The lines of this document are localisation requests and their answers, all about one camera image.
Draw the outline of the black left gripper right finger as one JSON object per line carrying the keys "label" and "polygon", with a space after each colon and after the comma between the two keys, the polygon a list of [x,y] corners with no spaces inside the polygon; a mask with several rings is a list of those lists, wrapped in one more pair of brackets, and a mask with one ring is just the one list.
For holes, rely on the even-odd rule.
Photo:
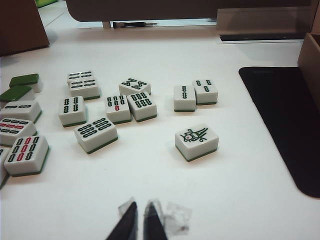
{"label": "black left gripper right finger", "polygon": [[143,216],[144,240],[167,240],[161,203],[154,198],[148,201]]}

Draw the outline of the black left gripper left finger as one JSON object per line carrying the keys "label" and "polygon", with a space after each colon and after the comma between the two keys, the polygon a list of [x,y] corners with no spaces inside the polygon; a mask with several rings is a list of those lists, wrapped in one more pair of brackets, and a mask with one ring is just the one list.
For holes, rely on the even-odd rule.
{"label": "black left gripper left finger", "polygon": [[120,219],[115,225],[107,240],[136,240],[138,231],[138,207],[135,199],[131,197],[128,201],[118,207]]}

